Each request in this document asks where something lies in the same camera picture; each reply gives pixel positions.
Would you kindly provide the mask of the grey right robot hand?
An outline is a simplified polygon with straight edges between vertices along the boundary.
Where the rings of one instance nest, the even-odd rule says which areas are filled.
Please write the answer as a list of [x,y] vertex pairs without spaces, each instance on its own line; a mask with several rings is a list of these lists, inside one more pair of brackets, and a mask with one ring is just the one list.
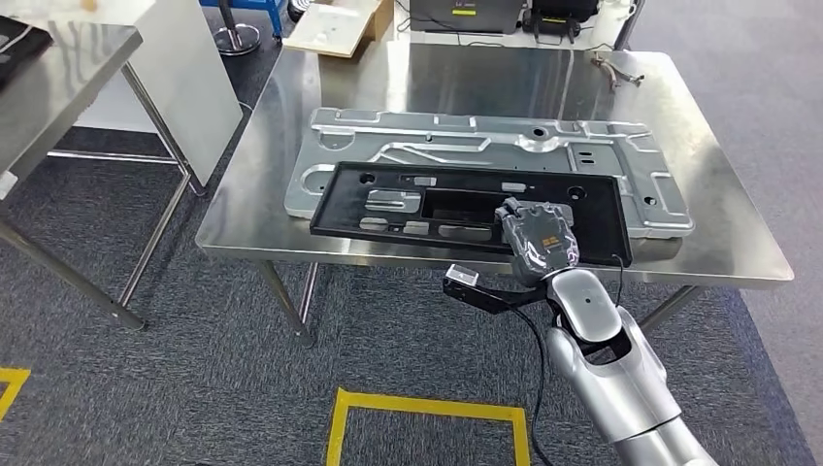
[[535,287],[579,263],[577,239],[558,205],[523,204],[508,197],[495,209],[495,217],[513,254],[512,272],[521,284]]

